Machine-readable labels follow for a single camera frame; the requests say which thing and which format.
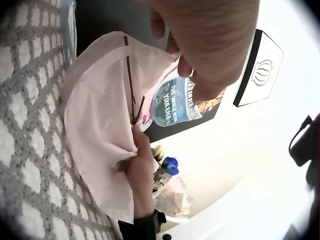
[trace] wrist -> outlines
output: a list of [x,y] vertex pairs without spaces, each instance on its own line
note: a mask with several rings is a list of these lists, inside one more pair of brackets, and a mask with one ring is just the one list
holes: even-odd
[[151,216],[155,210],[152,191],[146,193],[133,192],[134,218]]

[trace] crown logo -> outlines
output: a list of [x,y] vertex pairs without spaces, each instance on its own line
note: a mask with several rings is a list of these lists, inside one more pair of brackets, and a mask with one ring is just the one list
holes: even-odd
[[262,87],[267,83],[271,70],[272,62],[270,60],[263,60],[262,62],[257,62],[251,80],[258,87]]

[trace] dark twig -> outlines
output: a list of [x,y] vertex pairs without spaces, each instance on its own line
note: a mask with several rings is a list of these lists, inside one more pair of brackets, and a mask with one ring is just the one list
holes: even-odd
[[[126,46],[128,46],[128,37],[127,36],[124,36],[123,37],[124,39],[124,43]],[[129,56],[127,57],[127,68],[128,68],[128,75],[129,75],[129,82],[130,82],[130,90],[131,90],[131,107],[132,107],[132,123],[135,121],[135,118],[134,118],[134,103],[135,103],[135,100],[134,100],[134,96],[133,96],[133,87],[132,87],[132,80],[131,80],[131,71],[130,71],[130,60],[129,60]]]
[[[127,36],[124,36],[123,39],[124,39],[125,45],[128,46],[128,37],[127,37]],[[144,96],[142,97],[141,104],[140,104],[140,108],[139,108],[139,111],[138,111],[138,115],[137,115],[137,117],[134,117],[134,105],[133,105],[133,104],[136,104],[136,100],[134,99],[134,95],[133,95],[133,87],[132,87],[132,80],[131,80],[131,71],[130,71],[130,60],[129,60],[129,56],[127,57],[127,68],[128,68],[129,83],[130,83],[130,90],[131,90],[132,124],[134,125],[134,124],[137,123],[138,118],[139,118],[139,116],[140,116],[141,109],[142,109],[142,106],[143,106],[143,102],[144,102],[145,97],[144,97]]]

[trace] blue rose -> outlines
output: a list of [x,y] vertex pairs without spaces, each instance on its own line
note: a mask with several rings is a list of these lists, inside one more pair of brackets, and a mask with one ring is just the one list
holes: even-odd
[[174,157],[166,157],[163,160],[162,166],[165,166],[170,172],[168,174],[174,176],[179,173],[178,170],[178,161]]

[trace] flower bouquet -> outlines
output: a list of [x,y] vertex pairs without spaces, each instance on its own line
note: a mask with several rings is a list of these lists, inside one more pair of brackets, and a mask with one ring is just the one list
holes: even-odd
[[159,167],[153,174],[153,200],[155,209],[165,213],[171,221],[188,221],[192,197],[179,176],[178,160],[165,157],[162,146],[152,148],[154,159]]
[[165,186],[169,183],[172,176],[179,173],[178,161],[174,157],[164,158],[164,152],[162,146],[156,146],[152,148],[152,154],[155,160],[158,162],[159,167],[153,174],[153,199],[155,199]]

